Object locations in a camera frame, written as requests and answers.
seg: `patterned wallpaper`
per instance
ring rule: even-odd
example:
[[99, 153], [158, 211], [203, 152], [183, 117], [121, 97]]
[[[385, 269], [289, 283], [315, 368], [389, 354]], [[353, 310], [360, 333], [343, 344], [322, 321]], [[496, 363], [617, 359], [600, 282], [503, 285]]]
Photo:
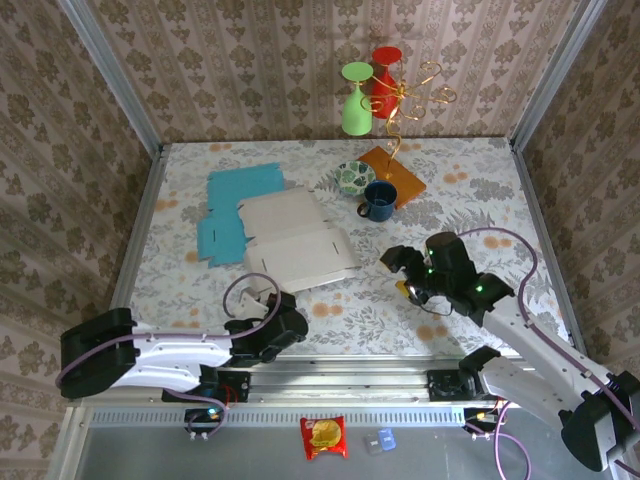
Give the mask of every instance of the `patterned wallpaper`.
[[55, 1], [0, 1], [0, 479], [44, 478], [60, 334], [108, 307], [149, 159]]
[[589, 353], [640, 375], [640, 2], [607, 3], [525, 158]]
[[[162, 141], [344, 136], [353, 88], [341, 66], [381, 45], [407, 80], [442, 63], [430, 105], [405, 135], [508, 134], [576, 0], [89, 0]], [[381, 134], [382, 121], [376, 131]]]

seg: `decorative plate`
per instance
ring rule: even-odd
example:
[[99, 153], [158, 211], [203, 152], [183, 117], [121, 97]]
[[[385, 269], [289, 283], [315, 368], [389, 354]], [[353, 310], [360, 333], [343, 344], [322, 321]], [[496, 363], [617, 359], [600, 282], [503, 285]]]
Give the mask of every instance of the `decorative plate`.
[[364, 189], [376, 179], [371, 165], [354, 160], [343, 163], [333, 171], [338, 188], [347, 195], [362, 195]]

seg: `tabletop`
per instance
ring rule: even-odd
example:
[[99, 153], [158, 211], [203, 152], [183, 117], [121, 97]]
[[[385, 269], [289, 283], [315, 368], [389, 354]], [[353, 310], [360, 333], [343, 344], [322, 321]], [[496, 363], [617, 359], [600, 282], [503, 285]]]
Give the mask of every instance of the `tabletop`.
[[[228, 320], [222, 295], [246, 270], [243, 264], [208, 268], [206, 261], [198, 262], [196, 224], [206, 215], [207, 176], [279, 162], [286, 187], [314, 190], [329, 218], [349, 234], [363, 265], [354, 278], [296, 293], [309, 334], [284, 353], [460, 357], [490, 345], [516, 354], [470, 319], [455, 312], [447, 316], [446, 302], [433, 305], [435, 313], [411, 305], [395, 288], [401, 277], [379, 262], [389, 247], [403, 244], [423, 251], [426, 238], [437, 232], [486, 226], [513, 230], [534, 246], [540, 265], [526, 288], [526, 303], [566, 339], [506, 139], [406, 140], [397, 159], [427, 188], [380, 224], [358, 216], [359, 199], [340, 193], [331, 173], [378, 145], [388, 148], [384, 139], [172, 145], [131, 298], [134, 318], [151, 325], [222, 331]], [[531, 268], [528, 250], [508, 235], [473, 234], [464, 241], [479, 271], [500, 276], [514, 289]]]

